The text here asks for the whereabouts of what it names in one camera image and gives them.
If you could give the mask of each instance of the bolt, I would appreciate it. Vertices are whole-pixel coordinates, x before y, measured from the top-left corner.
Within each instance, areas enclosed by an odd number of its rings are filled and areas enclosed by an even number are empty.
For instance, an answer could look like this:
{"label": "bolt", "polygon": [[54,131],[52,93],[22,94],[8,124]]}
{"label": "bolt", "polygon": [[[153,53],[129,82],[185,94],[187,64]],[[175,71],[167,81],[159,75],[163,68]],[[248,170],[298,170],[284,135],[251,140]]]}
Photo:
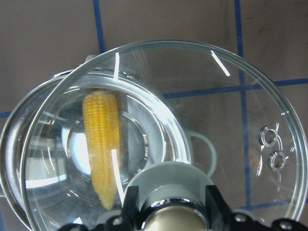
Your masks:
{"label": "bolt", "polygon": [[281,221],[279,223],[280,227],[283,229],[283,230],[291,230],[292,229],[292,224],[288,221]]}
{"label": "bolt", "polygon": [[113,225],[120,225],[123,221],[123,218],[122,217],[118,217],[118,218],[115,218],[113,221],[112,221],[112,224]]}
{"label": "bolt", "polygon": [[246,216],[244,214],[236,214],[234,219],[237,221],[237,222],[245,222],[246,221]]}

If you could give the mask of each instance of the tile floor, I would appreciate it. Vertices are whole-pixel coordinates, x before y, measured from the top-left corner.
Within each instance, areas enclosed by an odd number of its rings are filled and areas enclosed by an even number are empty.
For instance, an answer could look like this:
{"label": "tile floor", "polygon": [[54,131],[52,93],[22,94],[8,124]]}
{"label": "tile floor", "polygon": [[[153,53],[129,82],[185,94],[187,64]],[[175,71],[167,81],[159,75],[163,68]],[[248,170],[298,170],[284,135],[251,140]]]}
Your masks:
{"label": "tile floor", "polygon": [[[100,0],[100,13],[103,24],[105,49],[109,50],[124,44],[154,39],[193,40],[216,45],[238,53],[236,22],[238,9],[234,3],[241,3],[241,26],[244,57],[273,81],[294,80],[288,86],[280,87],[296,110],[304,130],[308,132],[308,2],[295,1],[209,1],[180,0],[173,1],[112,1]],[[0,128],[5,122],[7,112],[11,111],[21,98],[35,86],[48,80],[53,74],[77,67],[89,54],[98,54],[103,49],[97,37],[93,3],[97,1],[2,1],[0,3]],[[248,120],[262,121],[254,111],[262,95],[247,93]],[[204,123],[195,124],[199,108],[193,108],[191,101],[208,102],[206,107],[211,113],[205,113]],[[242,124],[237,119],[240,110],[238,92],[223,95],[198,96],[194,98],[170,99],[171,105],[191,106],[189,113],[183,116],[181,108],[174,109],[180,114],[179,120],[189,129],[206,131],[215,142],[226,140],[224,145],[215,145],[221,156],[220,165],[243,163]],[[264,106],[267,115],[273,112],[270,105]],[[217,129],[216,124],[224,124]],[[225,137],[228,128],[236,130],[234,137]],[[193,141],[196,158],[202,144]],[[224,153],[240,150],[241,156],[234,160]],[[213,181],[226,193],[231,206],[245,207],[247,198],[234,197],[244,193],[244,164],[238,164],[236,171],[224,172],[219,168]],[[258,184],[251,178],[253,185]],[[251,187],[251,203],[267,203],[259,200],[260,188]],[[5,199],[0,199],[0,210],[5,230],[26,230],[13,215]],[[258,209],[256,214],[267,214],[274,210]],[[308,211],[305,208],[301,222],[308,226]]]}

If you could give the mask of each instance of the transparent lid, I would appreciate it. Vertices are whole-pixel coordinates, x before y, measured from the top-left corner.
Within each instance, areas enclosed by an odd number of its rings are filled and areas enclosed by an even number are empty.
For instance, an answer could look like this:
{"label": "transparent lid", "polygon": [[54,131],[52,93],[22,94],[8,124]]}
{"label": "transparent lid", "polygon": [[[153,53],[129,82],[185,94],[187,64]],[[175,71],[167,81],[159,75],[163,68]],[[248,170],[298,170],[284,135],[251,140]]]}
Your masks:
{"label": "transparent lid", "polygon": [[39,108],[22,157],[29,221],[93,228],[119,214],[139,171],[163,161],[198,167],[231,208],[266,225],[298,219],[305,203],[305,135],[275,85],[223,49],[151,41],[86,62]]}

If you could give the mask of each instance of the corn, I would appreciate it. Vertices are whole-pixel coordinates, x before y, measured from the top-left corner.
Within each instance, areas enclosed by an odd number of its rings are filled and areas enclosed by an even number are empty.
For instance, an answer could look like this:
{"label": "corn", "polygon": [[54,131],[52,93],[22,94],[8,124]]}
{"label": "corn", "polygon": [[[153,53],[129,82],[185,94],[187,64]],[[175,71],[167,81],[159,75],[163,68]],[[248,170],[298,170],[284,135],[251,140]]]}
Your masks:
{"label": "corn", "polygon": [[116,150],[120,164],[120,124],[116,98],[110,93],[91,93],[84,98],[82,111],[92,185],[102,205],[110,210],[116,196],[112,149]]}

